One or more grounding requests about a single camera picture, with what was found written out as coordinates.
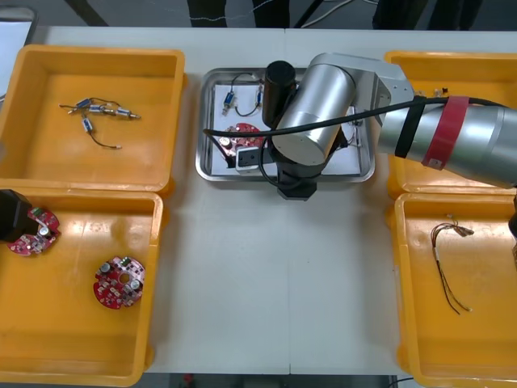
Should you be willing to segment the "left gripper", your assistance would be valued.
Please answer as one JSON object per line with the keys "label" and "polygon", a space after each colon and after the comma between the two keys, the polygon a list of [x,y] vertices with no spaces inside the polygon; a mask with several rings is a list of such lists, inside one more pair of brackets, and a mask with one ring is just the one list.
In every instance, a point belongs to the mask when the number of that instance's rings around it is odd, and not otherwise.
{"label": "left gripper", "polygon": [[32,204],[21,194],[11,189],[1,190],[1,241],[14,243],[32,229],[28,216]]}

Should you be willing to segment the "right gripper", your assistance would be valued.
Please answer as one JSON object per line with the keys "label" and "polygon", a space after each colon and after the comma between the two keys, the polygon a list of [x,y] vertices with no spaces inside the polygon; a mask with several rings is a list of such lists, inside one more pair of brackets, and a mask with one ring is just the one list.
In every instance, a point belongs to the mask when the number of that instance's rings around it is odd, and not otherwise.
{"label": "right gripper", "polygon": [[317,191],[317,179],[326,165],[306,166],[287,159],[276,166],[277,192],[285,200],[308,200]]}

